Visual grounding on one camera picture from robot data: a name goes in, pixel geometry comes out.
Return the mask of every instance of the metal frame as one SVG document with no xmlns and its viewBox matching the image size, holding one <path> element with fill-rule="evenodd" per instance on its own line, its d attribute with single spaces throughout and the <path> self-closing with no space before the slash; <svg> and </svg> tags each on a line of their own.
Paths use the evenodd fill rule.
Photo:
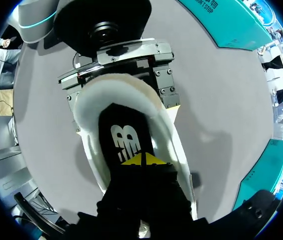
<svg viewBox="0 0 283 240">
<path fill-rule="evenodd" d="M 179 106 L 169 63 L 174 60 L 171 46 L 164 40 L 153 38 L 132 40 L 102 47 L 97 51 L 96 61 L 58 78 L 73 112 L 77 96 L 91 79 L 107 73 L 128 73 L 149 84 L 158 94 L 166 109 Z M 79 126 L 73 121 L 76 132 Z"/>
</svg>

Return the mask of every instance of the teal panel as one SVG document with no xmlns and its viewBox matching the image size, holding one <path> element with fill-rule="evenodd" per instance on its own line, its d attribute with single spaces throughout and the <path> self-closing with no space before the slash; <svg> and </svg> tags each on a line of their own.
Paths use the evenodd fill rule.
<svg viewBox="0 0 283 240">
<path fill-rule="evenodd" d="M 241 0 L 179 0 L 221 48 L 256 50 L 272 41 L 263 24 Z"/>
<path fill-rule="evenodd" d="M 269 140 L 255 166 L 241 181 L 233 210 L 259 190 L 274 192 L 283 174 L 283 141 Z"/>
</svg>

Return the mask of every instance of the gray floor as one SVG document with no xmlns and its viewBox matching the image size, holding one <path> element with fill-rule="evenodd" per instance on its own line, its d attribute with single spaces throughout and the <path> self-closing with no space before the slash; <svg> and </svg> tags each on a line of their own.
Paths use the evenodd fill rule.
<svg viewBox="0 0 283 240">
<path fill-rule="evenodd" d="M 241 179 L 273 133 L 272 103 L 256 52 L 220 49 L 175 0 L 151 0 L 143 37 L 166 39 L 181 107 L 175 125 L 189 167 L 200 179 L 198 217 L 228 214 Z M 23 46 L 14 92 L 19 144 L 39 189 L 61 216 L 96 214 L 102 193 L 72 126 L 57 77 L 72 69 L 75 52 L 60 43 Z"/>
</svg>

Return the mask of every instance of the teal light strip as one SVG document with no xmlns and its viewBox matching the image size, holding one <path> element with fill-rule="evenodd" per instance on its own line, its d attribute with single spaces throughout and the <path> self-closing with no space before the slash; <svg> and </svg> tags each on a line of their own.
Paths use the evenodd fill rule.
<svg viewBox="0 0 283 240">
<path fill-rule="evenodd" d="M 53 14 L 51 14 L 50 16 L 46 17 L 45 19 L 37 22 L 37 23 L 34 23 L 32 25 L 28 25 L 28 26 L 22 26 L 19 24 L 19 26 L 22 28 L 22 29 L 30 29 L 30 28 L 33 28 L 33 27 L 36 27 L 44 22 L 46 22 L 47 20 L 49 20 L 50 18 L 52 18 L 55 14 L 56 14 L 57 11 L 55 11 Z"/>
</svg>

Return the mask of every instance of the cable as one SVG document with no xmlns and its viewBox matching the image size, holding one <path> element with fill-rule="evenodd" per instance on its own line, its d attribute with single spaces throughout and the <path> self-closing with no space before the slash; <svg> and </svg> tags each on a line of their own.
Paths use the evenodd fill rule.
<svg viewBox="0 0 283 240">
<path fill-rule="evenodd" d="M 74 69 L 77 69 L 77 67 L 75 66 L 75 63 L 74 63 L 75 57 L 76 57 L 77 54 L 78 54 L 78 51 L 75 53 L 75 55 L 74 55 L 73 58 L 72 58 L 72 67 L 73 67 Z"/>
<path fill-rule="evenodd" d="M 10 65 L 14 66 L 14 64 L 12 64 L 11 62 L 3 61 L 3 60 L 1 60 L 1 59 L 0 59 L 0 61 L 3 62 L 3 63 L 10 64 Z"/>
<path fill-rule="evenodd" d="M 13 108 L 11 105 L 9 105 L 9 104 L 8 104 L 6 101 L 4 101 L 4 100 L 0 100 L 0 103 L 1 103 L 1 102 L 5 103 L 7 106 L 10 107 L 11 118 L 13 119 L 13 118 L 14 118 L 14 108 Z M 13 134 L 13 140 L 14 140 L 15 144 L 17 144 L 18 138 L 17 138 L 17 134 L 16 134 L 16 132 L 15 132 L 15 128 L 14 128 L 14 123 L 13 123 L 13 121 L 11 122 L 11 129 L 12 129 L 12 134 Z"/>
<path fill-rule="evenodd" d="M 29 223 L 32 223 L 32 224 L 34 224 L 36 227 L 38 227 L 32 220 L 27 219 L 27 218 L 25 218 L 25 217 L 23 217 L 23 216 L 16 215 L 16 216 L 13 216 L 13 219 L 22 219 L 22 220 L 25 220 L 25 221 L 27 221 L 27 222 L 29 222 Z"/>
</svg>

